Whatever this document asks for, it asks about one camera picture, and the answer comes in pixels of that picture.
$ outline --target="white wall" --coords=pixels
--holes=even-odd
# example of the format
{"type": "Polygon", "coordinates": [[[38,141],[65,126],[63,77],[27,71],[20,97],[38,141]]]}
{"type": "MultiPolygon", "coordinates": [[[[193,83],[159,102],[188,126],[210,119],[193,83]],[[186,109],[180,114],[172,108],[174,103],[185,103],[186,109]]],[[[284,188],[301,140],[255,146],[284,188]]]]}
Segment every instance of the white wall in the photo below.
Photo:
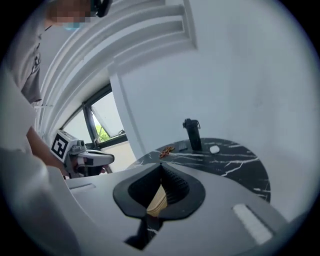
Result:
{"type": "Polygon", "coordinates": [[[186,139],[184,119],[197,119],[201,137],[241,143],[260,157],[271,204],[292,220],[310,206],[319,182],[312,52],[292,20],[267,3],[192,0],[191,7],[197,50],[127,73],[119,67],[110,77],[112,87],[124,88],[127,105],[114,96],[132,150],[138,158],[186,139]]]}
{"type": "Polygon", "coordinates": [[[114,162],[109,165],[113,173],[124,171],[136,161],[128,141],[103,148],[102,151],[114,155],[114,162]]]}

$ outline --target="small white object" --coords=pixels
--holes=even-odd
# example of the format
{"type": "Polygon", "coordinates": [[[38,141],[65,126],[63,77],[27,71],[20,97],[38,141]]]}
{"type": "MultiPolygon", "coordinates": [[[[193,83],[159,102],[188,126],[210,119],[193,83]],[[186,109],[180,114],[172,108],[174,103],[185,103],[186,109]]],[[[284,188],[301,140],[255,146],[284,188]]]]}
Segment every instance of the small white object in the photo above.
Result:
{"type": "Polygon", "coordinates": [[[216,154],[216,153],[219,153],[220,152],[220,148],[218,146],[211,146],[210,147],[210,152],[212,154],[216,154]]]}

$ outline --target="black marble table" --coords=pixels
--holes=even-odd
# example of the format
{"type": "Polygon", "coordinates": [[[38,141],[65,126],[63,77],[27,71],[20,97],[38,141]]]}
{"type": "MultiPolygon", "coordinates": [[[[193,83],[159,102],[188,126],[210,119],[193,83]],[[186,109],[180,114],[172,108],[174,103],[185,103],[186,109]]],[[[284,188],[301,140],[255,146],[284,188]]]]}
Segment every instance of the black marble table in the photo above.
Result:
{"type": "Polygon", "coordinates": [[[189,140],[168,144],[141,157],[127,169],[151,163],[182,165],[229,178],[270,202],[268,174],[254,153],[240,144],[225,139],[202,138],[201,143],[202,151],[193,151],[189,140]],[[182,142],[187,145],[187,149],[179,151],[179,145],[182,142]],[[211,154],[210,147],[215,145],[220,148],[220,152],[211,154]],[[168,156],[159,159],[162,150],[169,146],[175,149],[168,156]]]}

